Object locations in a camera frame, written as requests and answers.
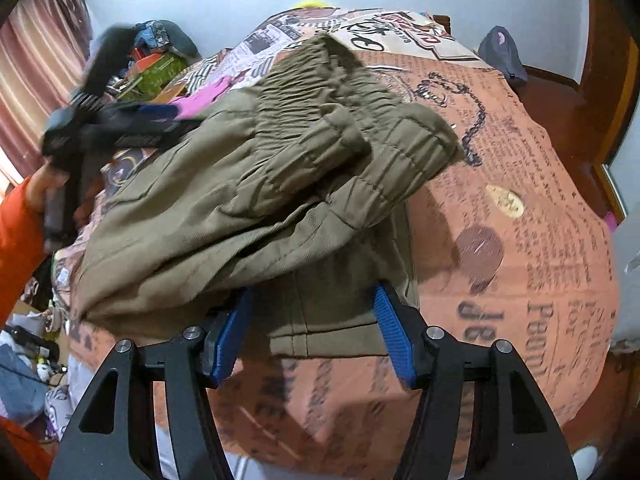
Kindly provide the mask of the orange sleeve left forearm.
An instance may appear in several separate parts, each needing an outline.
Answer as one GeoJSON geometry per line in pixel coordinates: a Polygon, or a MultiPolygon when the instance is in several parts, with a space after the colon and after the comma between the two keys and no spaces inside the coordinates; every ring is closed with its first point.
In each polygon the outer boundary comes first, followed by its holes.
{"type": "Polygon", "coordinates": [[[1,324],[43,262],[43,218],[30,191],[36,176],[25,179],[1,202],[1,324]]]}

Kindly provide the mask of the left hand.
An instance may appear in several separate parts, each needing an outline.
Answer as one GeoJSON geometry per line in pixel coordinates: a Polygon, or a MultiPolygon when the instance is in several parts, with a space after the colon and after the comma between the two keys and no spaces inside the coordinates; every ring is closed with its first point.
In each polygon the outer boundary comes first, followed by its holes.
{"type": "MultiPolygon", "coordinates": [[[[26,185],[26,204],[38,214],[44,211],[46,199],[66,183],[68,174],[46,162],[29,179],[26,185]]],[[[96,177],[86,189],[82,204],[76,209],[74,219],[76,226],[85,226],[93,212],[96,196],[104,189],[101,177],[96,177]]]]}

